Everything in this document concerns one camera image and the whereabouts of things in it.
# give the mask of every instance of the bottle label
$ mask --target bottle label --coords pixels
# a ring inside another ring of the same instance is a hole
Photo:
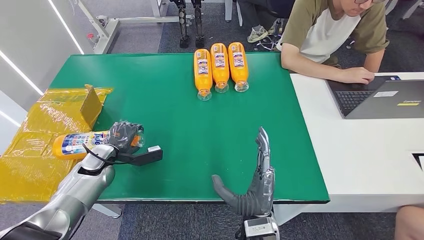
[[[197,73],[199,75],[208,74],[208,60],[207,59],[198,59],[197,60]]]
[[[243,60],[243,53],[240,51],[233,52],[232,58],[234,59],[234,67],[244,67],[245,61]]]
[[[224,53],[222,53],[222,52],[215,53],[215,67],[216,68],[225,68]]]
[[[68,134],[64,137],[61,151],[64,155],[85,153],[85,144],[89,149],[104,143],[104,132],[88,132]]]

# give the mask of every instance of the sneaker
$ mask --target sneaker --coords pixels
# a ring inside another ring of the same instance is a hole
[[[268,36],[267,30],[263,26],[260,26],[259,31],[255,31],[252,29],[252,32],[250,33],[250,36],[247,37],[247,41],[249,43],[254,43],[259,40],[262,40]]]
[[[269,28],[268,34],[274,34],[274,31],[276,30],[276,24],[277,24],[277,20],[275,20],[272,26]],[[281,22],[281,25],[279,26],[278,33],[279,34],[283,33],[283,22]]]

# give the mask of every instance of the bottle cap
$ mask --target bottle cap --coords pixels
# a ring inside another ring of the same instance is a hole
[[[220,94],[225,93],[226,91],[228,91],[228,83],[226,83],[225,81],[217,82],[215,85],[215,91]]]
[[[202,101],[208,101],[209,99],[211,99],[211,97],[212,97],[212,93],[208,89],[202,89],[197,94],[197,98]]]
[[[247,81],[239,81],[235,84],[234,89],[237,92],[246,92],[249,89],[249,83]]]

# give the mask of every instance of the gray robot hand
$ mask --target gray robot hand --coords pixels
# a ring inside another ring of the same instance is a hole
[[[270,142],[267,132],[260,127],[256,137],[258,146],[256,170],[252,182],[244,195],[233,193],[224,186],[221,177],[212,175],[216,193],[230,205],[237,214],[248,216],[268,216],[274,200],[275,171],[270,163]]]

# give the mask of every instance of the white wall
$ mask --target white wall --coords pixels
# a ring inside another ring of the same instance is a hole
[[[79,31],[68,0],[53,0],[86,54],[89,40]],[[3,0],[0,3],[0,51],[45,91],[72,54],[81,54],[48,0]],[[0,58],[0,91],[25,110],[40,95]]]
[[[0,111],[8,115],[19,124],[24,121],[25,116],[27,115],[27,111],[25,111],[2,91],[0,91]],[[2,155],[6,148],[9,146],[19,127],[0,115],[0,129],[0,155]]]

